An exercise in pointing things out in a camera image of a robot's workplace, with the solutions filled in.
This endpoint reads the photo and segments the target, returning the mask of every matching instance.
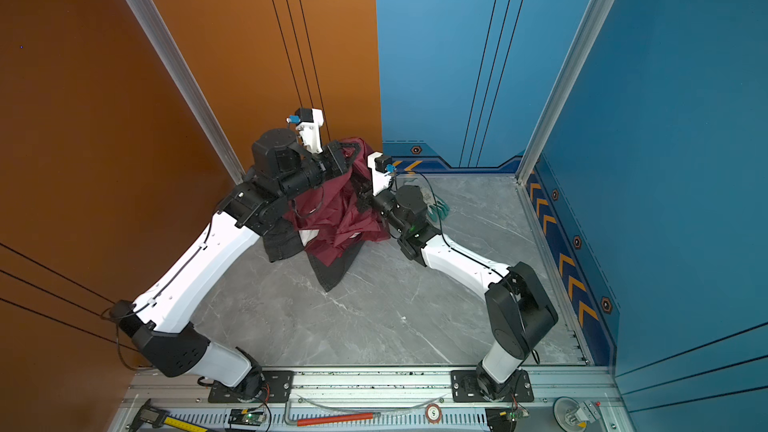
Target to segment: blue wall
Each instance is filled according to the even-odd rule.
[[[376,0],[385,152],[419,144],[454,167],[521,154],[588,2]]]
[[[765,429],[764,389],[705,398],[768,384],[767,63],[768,0],[616,0],[544,150],[640,432]]]

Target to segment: black diagonal line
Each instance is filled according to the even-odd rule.
[[[288,59],[288,67],[290,67],[290,74],[293,77],[293,85],[296,86],[296,96],[299,97],[299,107],[303,107],[301,103],[301,94],[299,93],[299,83],[296,81],[296,74],[293,72],[293,64],[290,62],[290,55],[288,54],[288,44],[286,43],[286,37],[283,34],[283,26],[280,24],[280,16],[277,15],[277,6],[275,5],[275,0],[272,0],[272,7],[275,10],[275,18],[277,19],[277,27],[280,29],[280,36],[283,37],[283,47],[285,47],[286,49],[286,58]]]
[[[86,291],[88,291],[88,292],[91,292],[93,295],[96,295],[97,297],[100,297],[100,298],[102,298],[103,300],[105,300],[105,301],[109,302],[110,304],[113,304],[113,303],[114,303],[114,301],[111,301],[111,300],[109,300],[108,298],[106,298],[106,297],[105,297],[105,296],[103,296],[102,294],[100,294],[100,293],[98,293],[98,292],[94,292],[94,291],[92,291],[90,288],[88,288],[88,287],[85,287],[84,285],[82,285],[82,284],[80,284],[80,283],[78,283],[78,282],[76,282],[76,281],[74,281],[74,280],[70,279],[69,277],[67,277],[67,276],[66,276],[66,275],[64,275],[64,274],[59,274],[58,272],[56,272],[55,270],[53,270],[53,269],[52,269],[52,268],[50,268],[49,266],[41,264],[40,262],[38,262],[38,261],[34,260],[33,258],[29,257],[28,255],[24,255],[24,254],[22,254],[21,252],[19,252],[18,250],[14,249],[14,248],[11,248],[11,247],[9,247],[9,246],[7,246],[7,245],[5,245],[5,244],[1,243],[1,242],[0,242],[0,245],[1,245],[1,246],[3,246],[4,248],[6,248],[7,250],[9,250],[9,251],[13,252],[14,254],[18,255],[19,257],[24,257],[24,258],[26,258],[26,259],[27,259],[27,260],[29,260],[31,263],[33,263],[33,264],[35,264],[35,265],[38,265],[38,266],[40,266],[40,267],[43,267],[43,268],[44,268],[45,270],[47,270],[48,272],[50,272],[50,273],[52,273],[52,274],[55,274],[55,275],[57,275],[57,276],[61,277],[63,280],[65,280],[65,281],[67,281],[67,282],[70,282],[70,283],[72,283],[72,284],[75,284],[75,285],[77,285],[78,287],[80,287],[80,288],[81,288],[81,289],[83,289],[83,290],[86,290]]]
[[[480,150],[478,152],[478,159],[475,162],[475,167],[480,163],[480,155],[482,154],[482,148],[485,145],[485,137],[488,135],[488,126],[491,125],[491,118],[493,117],[493,108],[496,106],[496,97],[498,97],[498,89],[502,86],[502,79],[504,78],[504,69],[507,67],[507,59],[509,58],[509,51],[512,48],[512,41],[514,40],[514,32],[518,29],[518,21],[520,20],[520,12],[523,10],[523,2],[520,0],[520,7],[518,8],[518,16],[514,19],[514,27],[512,28],[512,37],[509,38],[509,46],[507,47],[507,55],[504,57],[504,65],[502,66],[502,74],[498,78],[498,84],[496,84],[496,93],[493,96],[493,103],[491,104],[491,111],[488,113],[488,121],[485,123],[485,132],[482,135],[482,143],[480,144]],[[469,159],[472,160],[472,154],[469,154]]]
[[[304,17],[304,5],[299,0],[299,8],[301,8],[301,19],[304,21],[304,31],[306,32],[306,43],[310,46],[310,58],[312,59],[312,68],[315,71],[315,82],[317,83],[317,93],[320,94],[320,107],[322,108],[322,114],[325,116],[325,128],[328,135],[328,142],[331,141],[331,130],[328,127],[328,114],[326,114],[326,106],[322,103],[322,91],[320,89],[320,78],[317,76],[317,66],[315,65],[315,56],[312,53],[312,41],[310,41],[310,30],[306,26],[306,17]]]
[[[708,347],[708,346],[710,346],[712,344],[716,344],[717,342],[722,342],[722,341],[725,341],[727,339],[734,338],[737,335],[742,335],[742,334],[745,334],[746,332],[751,332],[751,331],[753,331],[755,329],[758,329],[758,328],[761,328],[761,327],[765,327],[766,325],[768,325],[768,322],[763,322],[762,324],[755,325],[754,327],[745,328],[743,331],[738,331],[738,332],[735,332],[734,334],[726,335],[725,337],[719,338],[719,339],[717,339],[715,341],[707,342],[706,344],[702,344],[702,345],[699,345],[697,347],[690,348],[688,350],[683,350],[682,352],[679,352],[679,353],[677,353],[675,355],[670,355],[669,357],[656,360],[655,362],[651,362],[650,364],[643,365],[642,367],[638,367],[638,368],[634,368],[632,370],[628,370],[626,372],[622,372],[621,374],[618,374],[616,377],[621,377],[622,375],[627,375],[627,374],[631,374],[632,372],[637,372],[640,369],[645,369],[646,367],[650,367],[651,365],[656,365],[656,364],[658,364],[660,362],[664,362],[665,360],[670,360],[672,358],[676,358],[676,357],[679,357],[681,355],[685,355],[685,354],[687,354],[689,352],[693,352],[694,350],[699,350],[700,348],[705,348],[705,347]]]
[[[763,389],[768,389],[768,385],[761,385],[760,387],[754,387],[751,389],[735,390],[734,392],[725,392],[724,394],[708,395],[706,397],[697,398],[697,399],[681,400],[680,402],[673,402],[671,404],[655,405],[653,407],[646,407],[644,409],[628,410],[628,412],[630,414],[633,414],[635,412],[643,412],[645,410],[660,409],[663,407],[671,407],[673,405],[690,404],[691,402],[698,402],[699,400],[717,399],[721,397],[728,397],[729,395],[744,394],[746,392],[755,392],[757,390],[763,390]]]
[[[304,72],[304,82],[306,83],[306,92],[310,94],[310,105],[312,104],[312,91],[310,90],[310,82],[306,78],[306,69],[304,68],[304,59],[301,56],[301,46],[299,45],[299,36],[296,34],[296,26],[293,24],[293,13],[290,11],[290,3],[286,0],[286,7],[288,7],[288,17],[290,18],[290,26],[293,28],[293,39],[296,41],[296,50],[299,51],[299,62],[301,62],[301,70]]]
[[[469,124],[472,123],[472,109],[475,108],[475,97],[478,94],[478,86],[480,85],[480,72],[482,72],[482,63],[485,60],[485,50],[488,48],[488,38],[491,36],[491,24],[493,24],[493,13],[496,11],[496,0],[493,0],[493,8],[491,8],[491,19],[488,21],[488,32],[485,33],[485,45],[482,48],[482,57],[480,58],[480,69],[478,70],[478,79],[475,82],[475,93],[472,94],[472,105],[469,106],[469,119],[467,119],[467,130],[464,132],[464,144],[462,145],[462,155],[458,159],[458,166],[462,166],[464,161],[464,149],[467,146],[467,136],[469,135]]]
[[[17,303],[15,303],[15,302],[11,302],[11,301],[9,301],[9,300],[7,300],[7,299],[5,299],[5,298],[2,298],[2,297],[0,297],[0,302],[5,302],[6,304],[10,304],[10,305],[13,305],[13,306],[15,306],[15,307],[18,307],[18,308],[20,308],[20,309],[22,309],[22,310],[25,310],[25,311],[27,311],[27,312],[32,312],[33,314],[36,314],[36,315],[39,315],[39,316],[41,316],[41,317],[45,317],[45,318],[47,318],[47,319],[50,319],[50,320],[52,320],[53,322],[58,322],[58,323],[60,323],[60,324],[62,324],[62,325],[66,325],[67,327],[71,327],[71,328],[73,328],[73,329],[74,329],[74,330],[76,330],[76,331],[85,332],[85,333],[86,333],[86,334],[88,334],[88,335],[92,335],[92,336],[94,336],[94,337],[100,338],[102,341],[107,341],[107,342],[109,342],[110,344],[114,344],[114,341],[112,341],[112,340],[110,340],[110,339],[108,339],[108,338],[106,338],[106,337],[101,337],[101,335],[99,335],[99,334],[94,334],[94,333],[93,333],[93,332],[91,332],[91,331],[86,331],[85,329],[83,329],[83,328],[80,328],[80,327],[78,327],[77,325],[72,325],[72,324],[69,324],[69,323],[67,323],[67,322],[64,322],[64,321],[60,321],[60,320],[58,320],[57,318],[53,318],[53,317],[51,317],[50,315],[46,315],[46,314],[44,314],[43,312],[37,312],[37,311],[35,311],[35,310],[32,310],[32,309],[30,309],[30,308],[28,308],[28,307],[25,307],[25,306],[23,306],[23,305],[17,304]],[[129,347],[129,346],[127,346],[127,345],[122,345],[122,344],[120,344],[120,346],[121,346],[121,347],[125,347],[125,348],[127,348],[127,349],[130,349],[130,350],[134,350],[134,351],[138,352],[138,350],[136,350],[136,349],[134,349],[134,348],[132,348],[132,347]]]
[[[679,379],[667,380],[666,382],[662,382],[661,384],[649,385],[648,387],[643,387],[641,389],[631,390],[629,392],[623,392],[621,395],[634,394],[635,392],[641,392],[642,390],[648,390],[648,389],[652,389],[654,387],[659,387],[661,385],[672,384],[673,382],[677,382],[677,381],[680,381],[680,380],[686,380],[686,379],[690,379],[690,378],[694,378],[694,377],[699,377],[700,375],[711,374],[712,372],[717,372],[718,370],[730,369],[730,368],[736,367],[738,365],[744,365],[744,364],[748,364],[749,362],[756,362],[758,360],[763,360],[764,358],[768,358],[768,355],[763,355],[763,356],[760,356],[760,357],[755,357],[754,359],[742,360],[741,362],[736,362],[735,364],[724,365],[723,367],[718,367],[718,368],[714,368],[714,369],[705,370],[704,372],[697,372],[696,374],[687,375],[687,376],[681,377]]]
[[[49,295],[53,295],[53,296],[54,296],[54,297],[56,297],[57,299],[59,299],[59,300],[63,300],[64,302],[67,302],[67,303],[68,303],[68,304],[70,304],[70,305],[73,305],[73,306],[75,306],[75,307],[77,307],[77,308],[81,308],[81,309],[83,309],[83,310],[84,310],[84,311],[86,311],[86,312],[90,312],[90,313],[92,313],[93,315],[95,315],[96,317],[100,317],[100,316],[99,316],[99,314],[98,314],[97,312],[93,312],[93,311],[92,311],[91,309],[89,309],[89,308],[85,308],[85,307],[83,307],[83,306],[82,306],[82,305],[80,305],[80,304],[76,304],[76,303],[74,303],[74,302],[72,302],[72,301],[70,301],[70,300],[67,300],[66,298],[63,298],[61,295],[56,295],[56,294],[54,294],[53,292],[50,292],[50,291],[48,291],[48,290],[44,289],[43,287],[39,287],[39,286],[37,286],[37,285],[35,285],[35,284],[31,283],[31,282],[27,282],[27,281],[25,281],[23,278],[21,278],[21,277],[17,277],[17,276],[15,276],[14,274],[12,274],[12,273],[10,273],[10,272],[6,272],[6,271],[2,270],[1,268],[0,268],[0,272],[1,272],[1,273],[3,273],[3,274],[6,274],[7,276],[9,276],[9,277],[11,277],[11,278],[14,278],[14,279],[18,280],[19,282],[23,282],[23,283],[25,283],[26,285],[29,285],[30,287],[34,287],[34,288],[36,288],[36,289],[37,289],[37,290],[39,290],[39,291],[45,292],[46,294],[49,294]]]
[[[485,85],[485,95],[482,99],[482,106],[480,106],[480,116],[478,117],[478,126],[475,129],[475,139],[472,140],[472,148],[469,151],[469,162],[467,162],[467,167],[469,167],[469,163],[472,161],[472,154],[475,151],[475,143],[478,140],[478,131],[480,130],[480,122],[482,122],[482,110],[485,109],[485,101],[488,98],[488,89],[491,88],[491,80],[493,80],[493,70],[496,67],[496,57],[498,56],[498,47],[502,43],[502,36],[504,35],[504,24],[507,23],[507,13],[509,12],[509,5],[512,2],[512,0],[507,0],[507,9],[504,11],[504,20],[502,21],[502,31],[498,34],[498,42],[496,42],[496,52],[493,54],[493,62],[491,62],[491,74],[488,75],[488,83]]]

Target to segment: black fabric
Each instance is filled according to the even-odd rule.
[[[317,281],[326,292],[330,292],[335,286],[341,282],[341,279],[346,274],[346,271],[350,270],[350,266],[355,261],[355,257],[360,253],[364,240],[359,240],[357,243],[349,246],[340,257],[337,257],[331,265],[323,264],[320,259],[312,254],[306,256],[310,258],[310,264],[312,270],[315,271]]]
[[[293,257],[304,250],[299,232],[293,228],[292,223],[284,218],[280,218],[272,230],[267,232],[261,240],[264,241],[264,250],[270,262]]]

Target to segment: robotic arm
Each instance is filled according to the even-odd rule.
[[[306,149],[291,130],[265,132],[252,147],[254,166],[246,180],[216,207],[195,244],[133,303],[120,301],[110,310],[111,319],[142,355],[168,377],[202,375],[241,400],[253,399],[262,387],[261,366],[251,356],[209,340],[189,320],[235,259],[288,211],[292,198],[345,174],[360,153],[356,144],[332,141],[325,149],[320,146],[320,111],[299,110],[292,120]],[[345,148],[355,148],[350,158]],[[372,180],[359,188],[359,200],[400,231],[397,240],[404,255],[485,298],[495,342],[478,365],[477,382],[487,399],[502,400],[515,370],[558,320],[540,281],[526,264],[490,261],[442,234],[427,219],[419,187],[390,190],[395,171],[391,157],[373,153],[368,165]]]

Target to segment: black mounting plate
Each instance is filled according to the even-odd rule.
[[[262,373],[266,380],[265,384],[270,386],[270,400],[268,403],[284,404],[287,402],[290,390],[293,387],[293,370],[264,370]],[[251,403],[259,404],[264,399],[266,399],[266,392],[260,390]],[[232,404],[239,401],[232,397],[232,394],[225,386],[216,382],[210,388],[208,402],[211,404]]]
[[[513,383],[512,392],[500,400],[501,402],[512,402],[512,394],[515,394],[518,402],[533,402],[533,387],[528,372],[525,370],[515,370],[510,380]],[[477,372],[474,370],[452,370],[451,388],[453,389],[454,402],[489,402],[480,392],[477,382]]]

